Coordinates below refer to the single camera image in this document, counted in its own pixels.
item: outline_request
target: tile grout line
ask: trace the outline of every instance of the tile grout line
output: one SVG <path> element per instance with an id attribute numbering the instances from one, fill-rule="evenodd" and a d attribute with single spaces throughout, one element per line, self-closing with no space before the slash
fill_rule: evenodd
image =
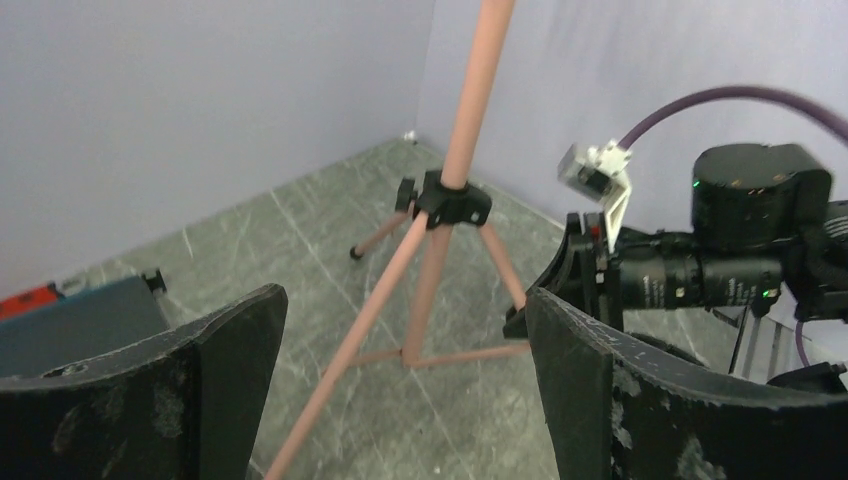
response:
<path id="1" fill-rule="evenodd" d="M 313 258 L 315 258 L 316 262 L 318 262 L 318 265 L 321 267 L 321 270 L 327 276 L 327 279 L 330 281 L 331 284 L 333 284 L 333 286 L 336 288 L 336 290 L 338 290 L 338 292 L 342 295 L 342 298 L 345 299 L 345 301 L 348 303 L 348 305 L 350 305 L 350 307 L 353 308 L 354 312 L 359 314 L 359 311 L 360 311 L 359 307 L 356 306 L 356 304 L 353 302 L 353 299 L 350 298 L 350 296 L 347 294 L 347 292 L 344 291 L 344 289 L 341 287 L 341 285 L 339 285 L 339 283 L 330 274 L 329 269 L 327 268 L 326 265 L 324 265 L 324 262 L 322 262 L 321 259 L 318 257 L 318 254 L 315 252 L 315 249 L 309 243 L 309 240 L 306 238 L 306 236 L 303 234 L 303 232 L 300 230 L 300 228 L 297 226 L 297 223 L 289 215 L 289 213 L 286 211 L 286 209 L 283 208 L 283 204 L 280 202 L 280 199 L 277 198 L 276 192 L 274 192 L 274 190 L 271 190 L 270 194 L 271 194 L 271 197 L 274 199 L 274 203 L 277 204 L 277 207 L 279 208 L 280 213 L 286 219 L 286 222 L 292 227 L 292 229 L 294 229 L 295 233 L 300 238 L 300 240 L 304 244 L 306 244 L 306 248 L 307 248 L 307 250 L 309 250 L 309 254 L 312 255 Z M 389 330 L 388 327 L 386 327 L 382 322 L 377 322 L 377 323 L 380 325 L 380 327 L 383 329 L 383 331 L 386 334 L 388 334 L 389 338 L 391 338 L 391 340 L 395 344 L 398 344 L 398 339 L 395 338 L 395 336 L 392 334 L 391 330 Z M 424 388 L 424 384 L 421 382 L 421 379 L 418 377 L 418 374 L 415 372 L 415 370 L 410 369 L 409 375 L 413 378 L 413 380 L 415 380 L 415 383 L 418 385 L 418 388 L 421 390 L 421 394 L 423 395 L 424 400 L 427 401 L 427 404 L 430 406 L 430 409 L 433 410 L 433 415 L 435 415 L 436 422 L 439 425 L 439 429 L 442 431 L 442 434 L 445 436 L 445 440 L 447 440 L 448 445 L 451 447 L 451 450 L 453 450 L 453 452 L 456 454 L 457 458 L 459 459 L 459 463 L 462 465 L 462 468 L 468 474 L 468 478 L 470 478 L 471 480 L 475 480 L 474 474 L 471 472 L 471 469 L 465 463 L 465 460 L 462 458 L 462 455 L 459 454 L 459 451 L 456 449 L 456 446 L 454 445 L 453 440 L 451 440 L 450 435 L 448 435 L 448 431 L 447 431 L 447 428 L 445 427 L 444 420 L 442 420 L 442 417 L 441 417 L 441 415 L 439 415 L 439 412 L 436 411 L 436 407 L 433 404 L 433 400 L 430 397 L 430 395 L 427 393 L 427 390 Z"/>

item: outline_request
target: gray marble tile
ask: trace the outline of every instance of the gray marble tile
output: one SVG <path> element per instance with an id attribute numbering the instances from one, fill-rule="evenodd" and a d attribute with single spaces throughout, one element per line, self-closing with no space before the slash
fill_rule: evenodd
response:
<path id="1" fill-rule="evenodd" d="M 415 177 L 420 185 L 424 171 L 440 164 L 421 147 L 389 142 L 84 275 L 96 285 L 161 268 L 169 286 L 161 304 L 173 325 L 192 321 L 266 283 L 286 288 L 286 330 L 252 461 L 261 473 L 405 227 L 360 261 L 349 258 L 349 248 L 392 213 L 402 177 Z M 490 222 L 519 276 L 529 284 L 555 253 L 562 230 L 496 189 L 489 192 L 494 200 Z M 389 299 L 362 351 L 396 348 L 402 341 L 420 257 Z M 504 344 L 501 327 L 509 304 L 476 230 L 456 228 L 424 355 Z M 726 368 L 729 361 L 733 331 L 707 314 L 638 312 L 628 313 L 625 321 L 628 329 L 681 346 L 710 367 Z M 338 383 L 288 478 L 556 476 L 535 370 L 530 356 L 523 355 L 416 371 L 394 360 L 351 369 Z"/>

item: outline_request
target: wall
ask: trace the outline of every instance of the wall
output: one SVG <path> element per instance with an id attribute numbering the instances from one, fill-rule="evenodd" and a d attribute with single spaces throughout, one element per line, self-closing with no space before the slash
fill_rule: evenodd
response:
<path id="1" fill-rule="evenodd" d="M 436 2 L 417 130 L 442 151 L 478 6 Z M 656 108 L 696 90 L 767 84 L 848 115 L 845 18 L 848 3 L 840 0 L 517 2 L 473 173 L 561 220 L 596 208 L 555 180 L 569 145 L 621 138 Z M 706 148 L 738 141 L 804 144 L 836 173 L 833 198 L 848 198 L 845 147 L 829 134 L 777 107 L 721 102 L 681 113 L 636 143 L 626 222 L 650 231 L 689 228 L 692 163 Z M 791 312 L 791 302 L 773 310 L 789 324 Z M 846 330 L 807 331 L 831 328 Z M 848 335 L 824 336 L 848 352 Z"/>
<path id="2" fill-rule="evenodd" d="M 0 0 L 0 297 L 413 126 L 433 0 Z"/>

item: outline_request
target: small white object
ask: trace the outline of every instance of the small white object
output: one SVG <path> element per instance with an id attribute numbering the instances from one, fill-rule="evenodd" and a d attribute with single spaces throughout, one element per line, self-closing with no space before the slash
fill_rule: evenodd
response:
<path id="1" fill-rule="evenodd" d="M 410 130 L 403 134 L 403 140 L 409 143 L 417 143 L 418 135 L 415 133 L 415 130 Z"/>
<path id="2" fill-rule="evenodd" d="M 603 207 L 610 252 L 615 250 L 615 241 L 630 201 L 632 187 L 625 168 L 631 156 L 630 150 L 619 147 L 615 140 L 610 140 L 602 148 L 582 148 L 575 144 L 557 167 L 560 183 Z"/>

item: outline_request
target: scratched black surface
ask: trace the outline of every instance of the scratched black surface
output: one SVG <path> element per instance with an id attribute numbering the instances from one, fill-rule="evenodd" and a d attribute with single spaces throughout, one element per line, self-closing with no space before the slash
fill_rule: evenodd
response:
<path id="1" fill-rule="evenodd" d="M 287 305 L 267 285 L 64 375 L 0 379 L 0 477 L 245 478 Z"/>
<path id="2" fill-rule="evenodd" d="M 577 476 L 569 468 L 577 459 L 602 458 L 597 450 L 605 444 L 613 478 L 796 479 L 813 472 L 815 478 L 844 478 L 846 396 L 784 390 L 709 371 L 609 328 L 543 290 L 532 292 L 527 308 L 561 478 L 608 478 Z M 583 407 L 587 418 L 563 422 L 575 416 L 569 411 L 576 401 L 591 405 L 594 396 L 594 404 L 605 405 L 609 397 L 596 379 L 610 376 L 606 414 Z M 599 419 L 606 437 L 591 431 Z M 592 468 L 586 471 L 599 471 Z"/>

